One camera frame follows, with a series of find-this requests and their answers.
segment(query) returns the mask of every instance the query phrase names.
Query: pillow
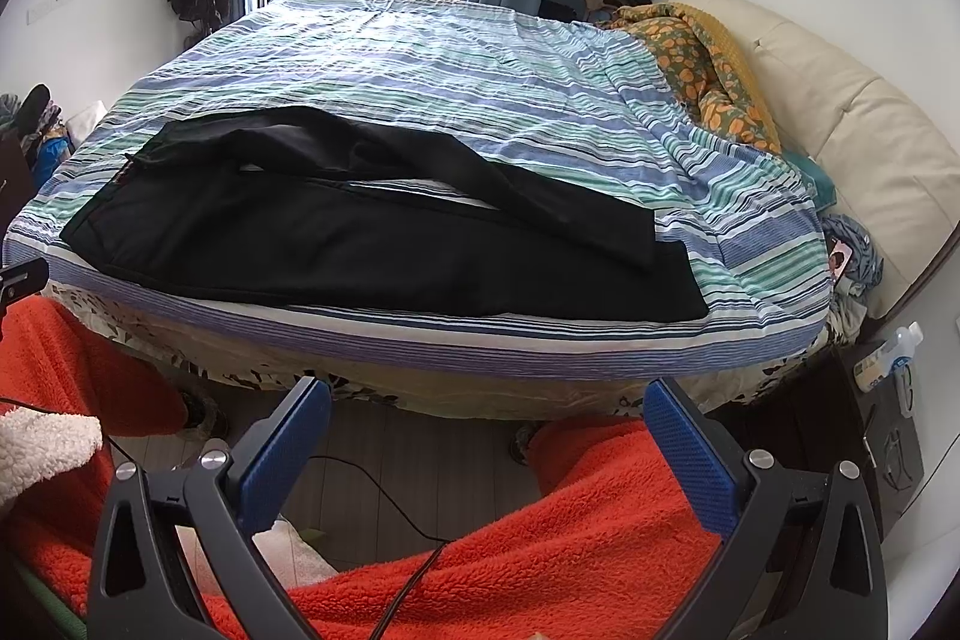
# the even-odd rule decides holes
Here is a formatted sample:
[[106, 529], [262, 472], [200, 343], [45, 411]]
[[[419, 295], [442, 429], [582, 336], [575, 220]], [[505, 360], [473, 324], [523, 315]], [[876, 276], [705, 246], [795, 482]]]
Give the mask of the pillow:
[[837, 189], [833, 186], [833, 180], [827, 172], [817, 166], [816, 161], [793, 150], [784, 150], [784, 161], [800, 172], [800, 177], [803, 177], [803, 183], [810, 191], [810, 199], [813, 199], [813, 206], [818, 213], [837, 204]]

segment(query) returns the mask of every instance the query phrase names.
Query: black jacket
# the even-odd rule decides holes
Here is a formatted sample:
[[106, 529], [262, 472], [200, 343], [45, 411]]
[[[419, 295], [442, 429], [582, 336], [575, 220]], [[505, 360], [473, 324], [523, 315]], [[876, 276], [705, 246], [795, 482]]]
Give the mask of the black jacket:
[[[350, 181], [424, 178], [495, 209]], [[307, 107], [168, 122], [67, 223], [94, 268], [174, 295], [453, 316], [699, 319], [653, 213], [446, 134]]]

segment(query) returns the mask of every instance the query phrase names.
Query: mattress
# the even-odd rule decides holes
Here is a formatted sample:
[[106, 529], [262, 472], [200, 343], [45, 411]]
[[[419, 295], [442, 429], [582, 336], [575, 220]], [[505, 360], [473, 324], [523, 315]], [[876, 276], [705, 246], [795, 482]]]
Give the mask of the mattress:
[[[685, 243], [709, 314], [619, 323], [198, 301], [104, 276], [59, 239], [166, 121], [293, 104], [449, 133], [488, 159], [654, 209], [658, 238]], [[439, 183], [365, 185], [462, 199]], [[517, 380], [634, 381], [778, 360], [817, 338], [832, 291], [798, 175], [690, 124], [642, 44], [457, 1], [274, 0], [204, 40], [120, 98], [13, 221], [5, 263], [37, 254], [61, 290], [91, 295], [88, 317], [117, 322], [119, 307], [263, 355]]]

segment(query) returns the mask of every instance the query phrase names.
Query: nightstand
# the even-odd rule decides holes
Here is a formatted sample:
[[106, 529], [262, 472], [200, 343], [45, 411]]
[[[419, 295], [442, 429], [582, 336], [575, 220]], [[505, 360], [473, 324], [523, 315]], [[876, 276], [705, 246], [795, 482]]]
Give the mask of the nightstand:
[[11, 220], [36, 195], [34, 178], [20, 152], [20, 143], [11, 137], [0, 140], [0, 239]]
[[885, 537], [923, 480], [923, 460], [893, 378], [866, 394], [853, 383], [853, 365], [878, 346], [824, 350], [752, 405], [723, 405], [709, 417], [744, 450], [765, 448], [785, 467], [829, 472], [843, 459], [856, 463]]

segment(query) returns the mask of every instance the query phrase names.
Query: bottle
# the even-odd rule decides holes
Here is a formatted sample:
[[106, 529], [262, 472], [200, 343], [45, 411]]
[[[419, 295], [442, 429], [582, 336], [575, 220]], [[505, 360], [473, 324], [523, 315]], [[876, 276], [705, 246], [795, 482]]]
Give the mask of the bottle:
[[857, 387], [867, 393], [896, 367], [906, 365], [917, 351], [917, 345], [923, 342], [923, 331], [917, 321], [907, 328], [899, 327], [894, 335], [880, 345], [866, 359], [856, 362], [853, 367], [853, 380]]

